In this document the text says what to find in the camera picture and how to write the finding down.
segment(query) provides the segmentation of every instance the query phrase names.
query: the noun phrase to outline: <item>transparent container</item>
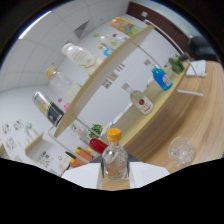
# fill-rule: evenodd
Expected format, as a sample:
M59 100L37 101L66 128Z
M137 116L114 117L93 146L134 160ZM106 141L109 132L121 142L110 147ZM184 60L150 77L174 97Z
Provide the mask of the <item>transparent container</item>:
M180 136L170 143L168 154L175 161L175 166L180 167L192 162L195 150L187 138Z
M53 66L47 69L46 75L50 79L50 88L64 101L72 102L81 89L80 84L68 80Z
M104 171L111 180L125 179L127 175L128 153L120 145L121 130L111 128L107 132L109 146L102 154Z
M154 106L152 102L139 90L133 90L127 83L122 86L130 94L131 102L144 114L149 114Z

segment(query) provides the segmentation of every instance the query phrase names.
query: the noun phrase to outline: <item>label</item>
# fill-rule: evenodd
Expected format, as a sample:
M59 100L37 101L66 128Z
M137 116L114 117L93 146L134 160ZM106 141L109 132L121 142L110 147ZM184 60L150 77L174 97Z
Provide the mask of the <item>label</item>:
M137 108L143 113L146 114L152 108L153 104L147 97L142 97L137 104Z
M89 67L95 64L95 57L87 50L77 50L73 54L73 61L78 65Z
M162 81L167 87L169 87L172 83L172 81L170 80L170 78L167 75L163 76Z

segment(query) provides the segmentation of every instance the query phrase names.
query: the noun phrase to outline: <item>shelf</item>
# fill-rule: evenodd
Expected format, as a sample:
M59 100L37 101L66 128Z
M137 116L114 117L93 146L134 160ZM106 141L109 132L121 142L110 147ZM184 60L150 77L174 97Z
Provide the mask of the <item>shelf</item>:
M156 116L165 108L166 104L169 103L169 98L174 92L176 92L179 83L188 69L189 63L184 62L183 65L185 69L179 75L175 75L169 67L163 68L173 82L170 89L166 91L162 90L153 80L144 91L144 94L154 104L154 109L150 114L145 116L134 105L132 105L116 122L113 127L121 129L121 145L128 147L152 123ZM107 143L105 136L102 138L102 141Z
M33 141L24 148L25 154L27 155L29 151L42 139L44 132L38 135Z
M135 49L137 49L154 27L152 25L142 29L139 33L126 40L117 48L89 77L76 97L73 99L68 110L57 126L54 137L58 138L62 132L75 120L86 106L94 93L108 78L114 69L125 60Z

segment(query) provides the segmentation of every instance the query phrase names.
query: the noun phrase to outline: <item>orange object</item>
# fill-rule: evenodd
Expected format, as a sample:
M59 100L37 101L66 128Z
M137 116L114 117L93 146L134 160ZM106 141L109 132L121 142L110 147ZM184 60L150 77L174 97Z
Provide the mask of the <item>orange object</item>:
M107 131L107 139L110 142L118 142L121 140L121 130L118 128L111 128Z

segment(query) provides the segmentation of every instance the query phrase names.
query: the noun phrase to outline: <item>glass bottle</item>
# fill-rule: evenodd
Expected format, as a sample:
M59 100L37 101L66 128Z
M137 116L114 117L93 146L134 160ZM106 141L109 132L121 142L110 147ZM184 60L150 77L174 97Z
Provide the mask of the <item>glass bottle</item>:
M111 180L124 179L127 174L128 153L120 145L121 130L109 129L107 139L110 143L102 154L105 173Z
M133 90L127 83L122 86L130 94L131 102L144 114L147 115L153 110L152 102L139 90Z
M57 127L64 116L64 112L46 95L46 93L43 91L36 91L32 101L48 120Z
M65 44L62 47L61 52L66 55L70 61L78 65L89 75L92 75L102 63L102 60L100 58L93 55L87 49L81 46L76 46L72 43Z
M152 64L149 60L145 62L145 65L147 65L148 67L149 65L153 65L153 69L150 68L153 74L153 78L163 90L168 90L171 88L173 83L162 69L159 69L156 65Z
M49 86L53 91L67 102L71 102L82 87L78 83L69 81L53 66L47 69L46 76L50 79Z

